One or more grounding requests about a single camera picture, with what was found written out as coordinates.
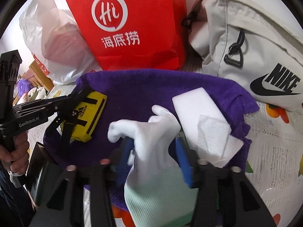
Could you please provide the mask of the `person's left hand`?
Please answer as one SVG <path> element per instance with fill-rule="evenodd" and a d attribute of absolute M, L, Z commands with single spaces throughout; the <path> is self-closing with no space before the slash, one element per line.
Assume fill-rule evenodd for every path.
<path fill-rule="evenodd" d="M 15 143 L 15 150 L 8 152 L 8 150 L 0 145 L 0 157 L 2 161 L 10 162 L 10 169 L 14 173 L 23 175 L 26 173 L 29 165 L 29 142 L 27 132 L 20 133 L 13 138 Z"/>

